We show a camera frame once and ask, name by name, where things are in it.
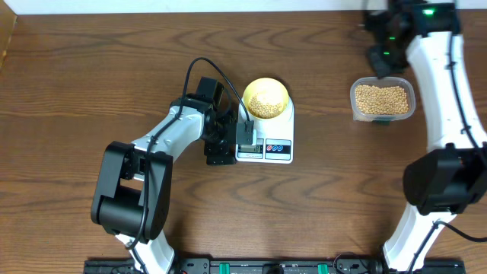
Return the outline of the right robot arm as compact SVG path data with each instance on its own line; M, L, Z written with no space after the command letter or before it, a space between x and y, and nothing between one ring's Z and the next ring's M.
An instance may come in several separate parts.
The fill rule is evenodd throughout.
M427 152L403 173L406 207L372 273L452 273L460 263L425 262L444 228L486 192L486 132L476 112L463 59L455 2L389 0L364 11L374 36L368 61L380 78L411 68L427 126Z

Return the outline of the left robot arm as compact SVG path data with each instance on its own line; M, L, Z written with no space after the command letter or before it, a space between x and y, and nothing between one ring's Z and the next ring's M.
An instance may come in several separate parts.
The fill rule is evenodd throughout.
M213 99L175 100L167 116L130 143L111 142L103 153L91 205L91 220L125 244L143 273L168 273L175 251L163 226L167 219L173 164L193 142L217 147L210 163L233 164L228 154L236 126L233 110L218 113Z

